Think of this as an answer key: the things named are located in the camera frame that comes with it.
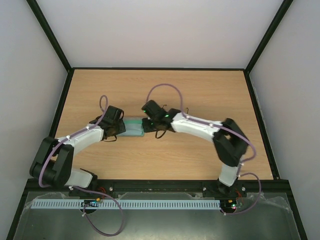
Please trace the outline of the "grey glasses case green lining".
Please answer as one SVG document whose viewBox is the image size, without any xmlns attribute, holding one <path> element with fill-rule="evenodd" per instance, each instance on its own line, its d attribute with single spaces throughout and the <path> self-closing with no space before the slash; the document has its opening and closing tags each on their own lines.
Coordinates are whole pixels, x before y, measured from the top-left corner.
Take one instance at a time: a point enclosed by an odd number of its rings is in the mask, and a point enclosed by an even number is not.
<svg viewBox="0 0 320 240">
<path fill-rule="evenodd" d="M 142 117 L 125 117 L 123 119 L 125 132 L 119 134 L 120 137 L 143 137 L 143 118 Z"/>
</svg>

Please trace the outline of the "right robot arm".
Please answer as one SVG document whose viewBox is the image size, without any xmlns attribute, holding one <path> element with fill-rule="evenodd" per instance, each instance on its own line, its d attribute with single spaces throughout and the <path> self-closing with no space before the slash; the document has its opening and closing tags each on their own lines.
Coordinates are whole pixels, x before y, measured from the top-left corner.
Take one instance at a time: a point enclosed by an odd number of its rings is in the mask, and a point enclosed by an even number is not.
<svg viewBox="0 0 320 240">
<path fill-rule="evenodd" d="M 223 196 L 229 196 L 235 191 L 235 182 L 239 177 L 249 140 L 233 119 L 212 121 L 190 116 L 175 108 L 166 111 L 154 100 L 146 102 L 141 110 L 147 115 L 142 119 L 147 132 L 183 133 L 211 142 L 222 162 L 215 191 Z"/>
</svg>

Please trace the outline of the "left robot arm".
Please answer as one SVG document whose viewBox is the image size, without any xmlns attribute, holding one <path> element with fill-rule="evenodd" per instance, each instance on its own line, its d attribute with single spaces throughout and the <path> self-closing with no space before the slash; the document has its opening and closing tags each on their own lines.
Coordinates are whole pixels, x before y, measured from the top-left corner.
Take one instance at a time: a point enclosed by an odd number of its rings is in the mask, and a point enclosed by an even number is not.
<svg viewBox="0 0 320 240">
<path fill-rule="evenodd" d="M 30 166 L 30 176 L 37 179 L 42 188 L 89 187 L 95 174 L 74 168 L 73 158 L 95 143 L 124 133 L 123 118 L 124 111 L 110 105 L 79 131 L 60 138 L 44 138 Z"/>
</svg>

